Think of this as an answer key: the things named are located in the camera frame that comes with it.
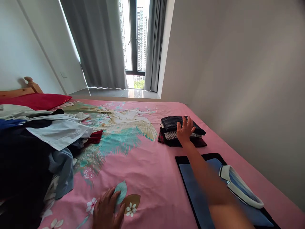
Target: hand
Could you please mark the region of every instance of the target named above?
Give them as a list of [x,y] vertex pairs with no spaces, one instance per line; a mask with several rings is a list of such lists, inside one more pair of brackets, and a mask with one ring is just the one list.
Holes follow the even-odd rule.
[[195,131],[193,120],[190,116],[187,117],[187,120],[182,116],[183,124],[177,123],[177,137],[181,145],[190,142],[190,135]]
[[102,198],[98,198],[93,212],[92,229],[119,229],[124,217],[125,204],[122,204],[117,217],[114,208],[121,191],[114,193],[115,188],[108,190]]

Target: black mat border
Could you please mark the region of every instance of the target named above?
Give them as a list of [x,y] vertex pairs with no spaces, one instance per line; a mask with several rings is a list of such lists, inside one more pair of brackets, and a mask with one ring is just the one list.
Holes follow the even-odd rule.
[[[218,153],[202,154],[201,156],[203,157],[203,159],[204,159],[205,161],[210,160],[210,159],[213,159],[213,158],[216,158],[217,160],[219,160],[219,161],[222,163],[222,165],[227,165],[227,163],[223,160],[223,158],[222,158],[222,157],[220,156],[220,154],[218,154]],[[195,220],[196,220],[198,229],[201,229],[200,224],[199,224],[199,221],[198,221],[197,216],[196,216],[196,213],[195,213],[195,210],[194,210],[194,207],[193,207],[193,204],[192,204],[192,202],[191,202],[191,198],[190,198],[190,196],[189,196],[189,194],[188,194],[188,191],[187,191],[187,188],[186,188],[186,185],[185,185],[185,182],[184,182],[184,179],[183,179],[181,170],[180,170],[180,166],[179,166],[180,164],[189,164],[190,162],[189,162],[187,156],[176,156],[175,159],[176,159],[177,166],[178,166],[178,169],[179,169],[179,172],[180,172],[180,175],[181,175],[181,179],[182,179],[183,184],[184,184],[185,191],[186,191],[186,193],[187,193],[188,200],[189,200],[189,202],[190,202],[190,204],[191,204],[191,207],[192,207],[192,211],[193,211],[193,214],[194,214],[194,217],[195,217]],[[267,212],[267,210],[266,210],[265,208],[261,208],[261,209],[259,209],[259,210],[261,211],[261,213],[263,213],[263,214],[266,216],[266,218],[267,218],[271,223],[273,223],[274,227],[254,226],[254,228],[256,228],[256,229],[270,229],[270,228],[272,228],[272,229],[281,229],[281,228],[278,226],[278,224],[272,219],[272,217],[270,216],[270,214]]]

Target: stack of folded clothes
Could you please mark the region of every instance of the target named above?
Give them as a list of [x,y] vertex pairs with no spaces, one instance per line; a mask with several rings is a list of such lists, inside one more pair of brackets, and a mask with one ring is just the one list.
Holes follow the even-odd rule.
[[[168,116],[162,118],[158,142],[166,144],[169,147],[182,147],[177,138],[178,122],[180,122],[182,126],[183,120],[181,116]],[[193,123],[196,129],[191,134],[190,141],[194,144],[195,147],[207,146],[207,144],[202,139],[202,135],[205,135],[206,132],[201,129],[195,122]]]

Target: greenery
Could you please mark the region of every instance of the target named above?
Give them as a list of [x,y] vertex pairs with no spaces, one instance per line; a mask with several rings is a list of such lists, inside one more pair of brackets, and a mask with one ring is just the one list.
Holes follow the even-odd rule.
[[135,81],[134,84],[134,88],[136,89],[144,89],[144,80],[141,81]]

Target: red cloth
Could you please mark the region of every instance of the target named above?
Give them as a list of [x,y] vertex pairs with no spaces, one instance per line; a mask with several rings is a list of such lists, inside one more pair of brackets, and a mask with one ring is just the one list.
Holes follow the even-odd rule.
[[102,130],[92,133],[90,138],[88,138],[88,141],[84,143],[84,146],[87,146],[90,143],[99,143],[102,138],[102,133]]
[[14,98],[0,99],[0,104],[21,105],[33,110],[50,110],[71,99],[71,96],[59,94],[32,93]]

